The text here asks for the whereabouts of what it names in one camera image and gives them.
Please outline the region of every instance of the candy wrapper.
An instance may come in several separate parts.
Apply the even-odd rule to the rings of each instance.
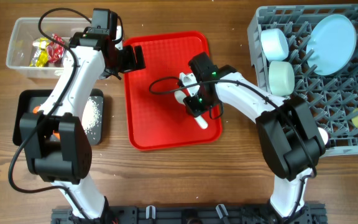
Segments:
[[[32,45],[37,48],[35,50],[34,56],[31,59],[30,67],[44,67],[48,62],[48,53],[45,51],[49,45],[50,40],[45,37],[38,38],[33,41]]]
[[[53,38],[55,40],[59,41],[60,43],[65,44],[63,39],[61,37],[59,37],[58,35],[54,34]],[[63,57],[63,53],[65,52],[65,49],[62,46],[60,46],[54,42],[51,42],[47,46],[46,51],[48,53],[48,62],[56,63],[56,62],[60,61],[60,59]]]
[[[65,44],[63,39],[56,34],[52,35],[53,38],[62,44]],[[48,62],[57,63],[62,59],[65,49],[48,40],[45,37],[38,38],[32,44],[37,49],[31,60],[30,67],[44,67]]]

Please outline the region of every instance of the dish rack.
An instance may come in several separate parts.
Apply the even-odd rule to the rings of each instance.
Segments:
[[[321,76],[307,60],[306,46],[317,23],[331,14],[342,14],[354,25],[357,43],[350,62],[340,71]],[[290,62],[295,73],[292,96],[305,99],[319,127],[330,135],[324,156],[358,155],[358,128],[351,119],[358,115],[358,4],[315,6],[262,6],[248,26],[251,64],[255,66],[258,86],[271,93],[268,82],[269,62],[262,51],[260,33],[265,29],[281,29],[288,41]]]

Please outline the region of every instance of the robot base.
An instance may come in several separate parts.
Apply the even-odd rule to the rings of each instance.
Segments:
[[[271,209],[267,204],[226,207],[228,216],[220,219],[214,207],[156,208],[155,219],[146,219],[146,208],[110,207],[120,224],[268,224]],[[74,224],[71,209],[52,210],[51,224]],[[290,224],[327,224],[324,204],[309,204]],[[189,219],[189,214],[199,220]]]

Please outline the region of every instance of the black mounting bracket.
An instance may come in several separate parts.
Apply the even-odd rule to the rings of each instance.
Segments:
[[[117,13],[109,9],[93,9],[91,30],[89,34],[108,34],[111,40],[117,35]]]
[[[267,204],[224,207],[227,215],[219,217],[216,207],[155,208],[155,218],[147,218],[146,208],[110,207],[117,224],[267,224],[273,223]],[[305,203],[302,213],[289,224],[327,224],[324,204]],[[52,210],[51,224],[74,224],[71,209]]]

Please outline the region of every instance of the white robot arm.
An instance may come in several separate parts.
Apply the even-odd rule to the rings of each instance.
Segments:
[[[89,175],[92,152],[80,121],[97,79],[110,75],[119,78],[118,72],[145,67],[141,47],[122,46],[122,26],[117,26],[118,19],[121,21],[109,9],[94,9],[91,27],[70,39],[69,46],[76,58],[67,52],[64,72],[55,89],[39,112],[25,113],[19,125],[21,136],[30,138],[24,148],[30,172],[63,187],[60,190],[72,206],[75,218],[98,223],[112,223],[113,215]],[[76,72],[69,81],[75,60]],[[61,95],[59,106],[54,108]],[[45,122],[43,128],[31,135],[41,121]],[[60,142],[48,140],[54,131],[59,132]]]
[[[306,177],[311,176],[312,169],[294,137],[294,130],[283,132],[284,120],[272,104],[294,120],[314,166],[325,152],[328,139],[323,141],[321,135],[327,136],[326,131],[316,126],[308,105],[300,98],[286,100],[273,96],[248,82],[230,66],[218,69],[205,53],[195,56],[189,66],[193,73],[180,75],[182,86],[191,85],[187,88],[189,96],[183,100],[188,113],[199,116],[215,105],[227,103],[257,124],[264,158],[275,173],[270,205],[280,222],[289,219],[294,209],[297,212],[304,206]]]

